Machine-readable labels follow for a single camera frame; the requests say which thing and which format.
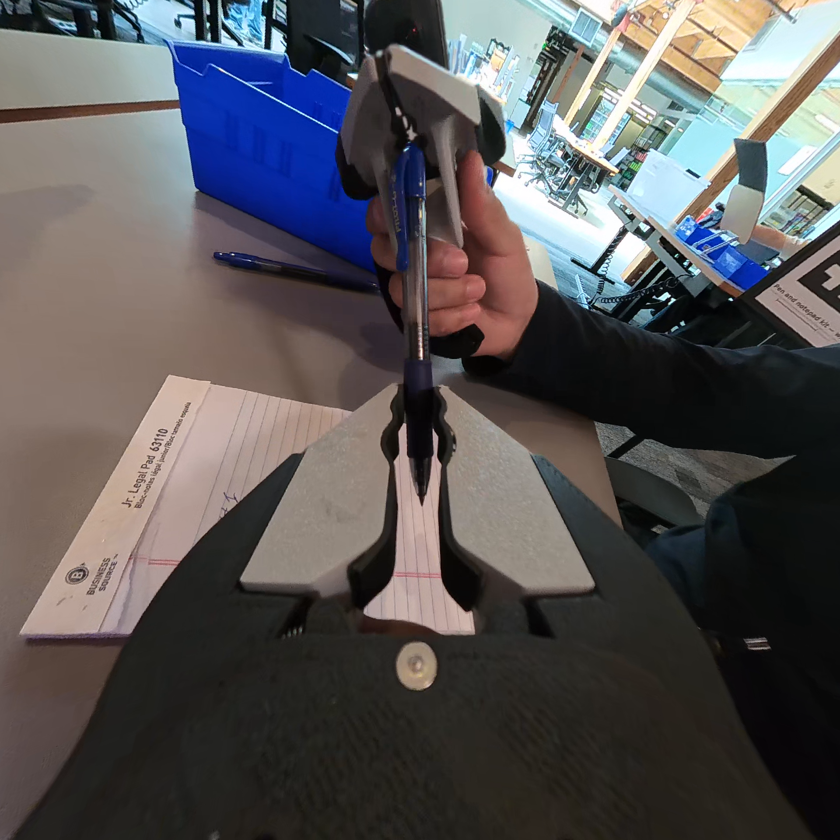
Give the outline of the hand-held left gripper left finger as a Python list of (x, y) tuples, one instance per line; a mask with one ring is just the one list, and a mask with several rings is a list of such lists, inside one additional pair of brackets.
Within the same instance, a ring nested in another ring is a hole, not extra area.
[(389, 385), (308, 446), (240, 583), (365, 608), (396, 563), (403, 394)]

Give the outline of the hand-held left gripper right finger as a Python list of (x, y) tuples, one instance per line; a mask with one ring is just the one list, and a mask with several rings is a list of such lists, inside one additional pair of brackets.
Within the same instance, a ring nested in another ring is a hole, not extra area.
[(468, 612), (588, 595), (589, 572), (531, 453), (446, 386), (436, 390), (444, 588)]

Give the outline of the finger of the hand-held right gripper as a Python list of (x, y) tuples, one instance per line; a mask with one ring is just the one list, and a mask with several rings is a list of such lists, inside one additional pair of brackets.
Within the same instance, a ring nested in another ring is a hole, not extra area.
[(397, 144), (430, 144), (433, 129), (447, 119), (465, 144), (478, 142), (477, 87), (402, 45), (387, 48), (387, 111)]
[(393, 131), (393, 110), (384, 91), (388, 83), (386, 50), (367, 56), (353, 84), (346, 109), (346, 194), (372, 198), (386, 191), (400, 151)]

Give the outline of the white lined legal pad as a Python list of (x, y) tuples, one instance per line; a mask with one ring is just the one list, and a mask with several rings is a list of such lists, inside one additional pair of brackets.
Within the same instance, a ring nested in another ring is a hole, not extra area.
[[(169, 376), (143, 418), (118, 467), (82, 524), (55, 574), (21, 628), (22, 637), (127, 637), (157, 592), (200, 539), (215, 529), (204, 549), (225, 551), (222, 520), (250, 491), (286, 465), (280, 497), (308, 446), (350, 412)], [(471, 612), (447, 593), (441, 574), (438, 533), (440, 464), (432, 457), (427, 496), (415, 492), (402, 428), (395, 462), (398, 520), (395, 568), (366, 613), (424, 625), (444, 635), (473, 634)], [(256, 545), (268, 524), (252, 497), (240, 519), (226, 524), (234, 536)], [(256, 546), (245, 548), (245, 567)], [(234, 571), (234, 590), (245, 570)], [(282, 595), (315, 603), (331, 598)]]

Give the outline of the blue retractable pen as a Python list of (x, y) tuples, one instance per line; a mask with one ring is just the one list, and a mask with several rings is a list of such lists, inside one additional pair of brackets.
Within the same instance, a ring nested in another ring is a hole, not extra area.
[(426, 162), (417, 144), (408, 144), (397, 158), (388, 198), (394, 223), (396, 267), (402, 274), (406, 453), (416, 496), (424, 503), (434, 454), (434, 378), (428, 346)]
[(375, 279), (353, 277), (336, 271), (299, 266), (281, 260), (261, 258), (239, 252), (216, 251), (213, 253), (213, 259), (218, 264), (229, 268), (270, 277), (300, 280), (323, 287), (358, 291), (369, 295), (380, 294), (379, 283)]

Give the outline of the person's right forearm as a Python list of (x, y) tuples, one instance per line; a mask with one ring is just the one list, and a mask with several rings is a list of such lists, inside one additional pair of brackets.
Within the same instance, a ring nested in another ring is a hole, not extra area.
[(539, 286), (509, 360), (465, 370), (676, 448), (765, 459), (838, 455), (838, 347), (711, 348), (588, 311)]

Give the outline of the another person's forearm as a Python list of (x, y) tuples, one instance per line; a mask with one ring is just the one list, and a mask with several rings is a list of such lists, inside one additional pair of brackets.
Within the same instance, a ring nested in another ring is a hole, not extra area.
[(788, 235), (763, 224), (753, 229), (751, 239), (765, 248), (777, 251), (782, 261), (789, 259), (809, 244), (806, 239)]

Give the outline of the black monitor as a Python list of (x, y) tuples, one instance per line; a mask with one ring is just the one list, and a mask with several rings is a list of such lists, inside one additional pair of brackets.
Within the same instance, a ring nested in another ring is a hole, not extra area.
[(287, 1), (286, 6), (291, 67), (344, 83), (364, 57), (364, 2)]

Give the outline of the large blue plastic bin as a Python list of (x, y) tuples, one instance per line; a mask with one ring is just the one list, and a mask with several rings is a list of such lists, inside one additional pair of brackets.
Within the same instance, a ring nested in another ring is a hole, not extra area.
[(335, 160), (352, 89), (267, 51), (168, 48), (196, 189), (372, 271), (366, 204)]

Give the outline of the black office chair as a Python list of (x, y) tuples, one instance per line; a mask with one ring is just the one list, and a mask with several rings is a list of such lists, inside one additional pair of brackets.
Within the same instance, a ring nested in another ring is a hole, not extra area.
[(518, 161), (517, 179), (522, 186), (541, 182), (551, 188), (559, 175), (560, 164), (555, 157), (559, 142), (553, 130), (559, 103), (544, 101), (539, 110), (538, 121), (528, 137), (529, 152)]

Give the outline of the white background table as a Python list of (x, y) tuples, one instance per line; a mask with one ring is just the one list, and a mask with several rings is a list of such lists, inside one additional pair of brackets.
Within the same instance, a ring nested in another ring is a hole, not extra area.
[(744, 290), (715, 270), (703, 255), (680, 240), (672, 223), (652, 215), (614, 185), (609, 185), (608, 191), (611, 194), (608, 206), (623, 221), (626, 231), (643, 240), (657, 262), (662, 263), (692, 297), (698, 297), (711, 287), (731, 299), (744, 294)]

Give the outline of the person's upper body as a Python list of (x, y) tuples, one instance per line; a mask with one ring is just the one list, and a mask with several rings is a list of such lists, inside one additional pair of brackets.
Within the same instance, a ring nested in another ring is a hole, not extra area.
[(646, 553), (717, 649), (760, 757), (817, 838), (839, 837), (839, 455), (792, 457)]

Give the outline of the small blue bin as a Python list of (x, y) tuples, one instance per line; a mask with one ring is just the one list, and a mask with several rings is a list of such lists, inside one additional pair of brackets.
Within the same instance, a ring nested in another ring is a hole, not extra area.
[(741, 291), (759, 284), (769, 273), (767, 268), (731, 245), (720, 250), (712, 268)]
[(675, 227), (675, 236), (680, 242), (709, 261), (719, 259), (723, 250), (737, 241), (729, 232), (705, 227), (692, 216), (686, 216)]

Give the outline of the black and white printed sign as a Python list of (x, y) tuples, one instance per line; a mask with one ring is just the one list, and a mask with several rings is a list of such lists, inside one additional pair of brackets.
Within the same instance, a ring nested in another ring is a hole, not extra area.
[(839, 343), (839, 224), (736, 300), (742, 313), (796, 347)]

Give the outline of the wooden post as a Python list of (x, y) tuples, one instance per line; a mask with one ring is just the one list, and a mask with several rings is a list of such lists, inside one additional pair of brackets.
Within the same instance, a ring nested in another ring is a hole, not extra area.
[[(739, 140), (769, 141), (789, 117), (808, 99), (839, 62), (839, 33), (825, 37), (784, 80), (739, 135)], [(671, 221), (685, 215), (696, 217), (724, 191), (738, 174), (736, 151), (732, 145), (705, 175), (709, 185), (689, 204), (675, 212)]]

